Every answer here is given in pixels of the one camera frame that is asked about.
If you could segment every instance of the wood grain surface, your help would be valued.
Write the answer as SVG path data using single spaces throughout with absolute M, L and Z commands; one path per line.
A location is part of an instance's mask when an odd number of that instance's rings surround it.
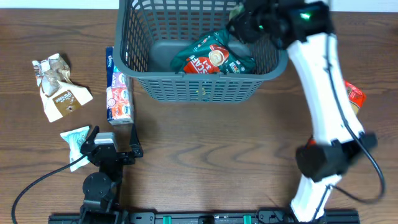
M 129 126 L 112 127 L 105 110 L 105 47 L 113 45 L 117 11 L 0 10 L 0 223 L 32 181 L 68 163 L 60 133 L 86 125 L 114 131 L 128 150 Z M 398 222 L 398 14 L 335 13 L 345 78 L 368 100 L 359 112 L 377 132 L 374 157 L 387 181 L 385 199 L 361 205 L 333 192 L 328 208 L 357 208 L 362 223 Z M 93 101 L 49 123 L 35 85 L 32 60 L 60 52 L 72 81 Z M 166 211 L 256 210 L 287 206 L 300 172 L 294 154 L 312 132 L 303 90 L 290 63 L 238 105 L 162 104 L 135 85 L 136 123 L 144 158 L 125 168 L 122 204 Z M 46 223 L 52 213 L 78 212 L 81 185 L 97 169 L 69 170 L 33 187 L 17 207 L 19 223 Z M 366 159 L 340 186 L 363 197 L 379 191 Z

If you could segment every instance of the black cable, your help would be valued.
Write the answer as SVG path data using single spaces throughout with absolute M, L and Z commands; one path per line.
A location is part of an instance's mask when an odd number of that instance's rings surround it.
M 313 215 L 311 222 L 314 222 L 315 219 L 317 218 L 317 215 L 318 215 L 318 213 L 319 213 L 319 210 L 320 210 L 321 207 L 322 207 L 323 201 L 325 201 L 326 194 L 328 193 L 328 191 L 329 191 L 331 188 L 332 188 L 331 185 L 327 185 L 327 186 L 326 186 L 325 192 L 324 192 L 323 195 L 322 195 L 321 201 L 319 202 L 319 205 L 318 205 L 317 209 L 315 210 L 315 214 Z
M 340 187 L 337 186 L 333 186 L 333 188 L 335 188 L 336 190 L 340 191 L 341 193 L 345 194 L 346 196 L 348 196 L 349 198 L 352 198 L 355 201 L 361 202 L 361 203 L 366 203 L 366 204 L 371 204 L 371 203 L 376 203 L 378 201 L 380 201 L 380 199 L 383 198 L 385 192 L 386 192 L 386 181 L 384 179 L 384 175 L 379 167 L 379 165 L 377 164 L 377 162 L 374 160 L 374 158 L 372 157 L 372 155 L 369 153 L 369 151 L 363 146 L 362 142 L 358 139 L 358 137 L 356 137 L 355 133 L 353 132 L 353 130 L 350 128 L 347 119 L 344 116 L 344 112 L 343 109 L 341 108 L 340 102 L 338 100 L 337 97 L 337 92 L 335 90 L 335 84 L 333 81 L 333 75 L 331 74 L 331 63 L 330 63 L 330 34 L 327 36 L 326 38 L 326 62 L 327 62 L 327 72 L 329 74 L 329 79 L 330 79 L 330 85 L 331 85 L 331 89 L 333 91 L 333 96 L 335 97 L 336 100 L 336 104 L 337 104 L 337 108 L 338 111 L 340 112 L 340 116 L 341 119 L 343 120 L 343 124 L 345 126 L 345 128 L 347 129 L 347 131 L 349 132 L 349 134 L 351 135 L 351 137 L 354 139 L 354 141 L 358 144 L 359 148 L 361 148 L 361 150 L 363 151 L 363 153 L 365 154 L 365 156 L 371 161 L 373 167 L 375 168 L 378 176 L 379 176 L 379 180 L 380 180 L 380 186 L 381 186 L 381 190 L 380 190 L 380 194 L 376 197 L 376 198 L 371 198 L 371 199 L 361 199 L 358 198 L 350 193 L 348 193 L 347 191 L 343 190 Z
M 14 204 L 12 204 L 12 209 L 11 209 L 11 218 L 12 218 L 12 222 L 13 222 L 14 224 L 18 224 L 17 218 L 16 218 L 16 216 L 15 216 L 15 211 L 16 211 L 16 208 L 17 208 L 17 204 L 18 204 L 19 200 L 22 198 L 22 196 L 23 196 L 29 189 L 31 189 L 34 185 L 36 185 L 36 184 L 39 183 L 40 181 L 46 179 L 47 177 L 50 177 L 51 175 L 54 175 L 54 174 L 56 174 L 56 173 L 58 173 L 58 172 L 63 171 L 64 169 L 67 169 L 67 168 L 69 168 L 69 167 L 75 165 L 76 163 L 78 163 L 79 161 L 81 161 L 82 159 L 84 159 L 85 157 L 86 157 L 86 155 L 82 155 L 82 156 L 81 156 L 79 159 L 77 159 L 76 161 L 74 161 L 74 162 L 72 162 L 72 163 L 70 163 L 70 164 L 68 164 L 68 165 L 66 165 L 66 166 L 64 166 L 64 167 L 61 167 L 61 168 L 59 168 L 59 169 L 57 169 L 57 170 L 55 170 L 55 171 L 52 171 L 52 172 L 50 172 L 50 173 L 48 173 L 48 174 L 45 174 L 45 175 L 42 176 L 41 178 L 39 178 L 39 179 L 33 181 L 33 183 L 29 184 L 29 186 L 27 186 L 27 187 L 18 195 L 18 197 L 15 199 Z

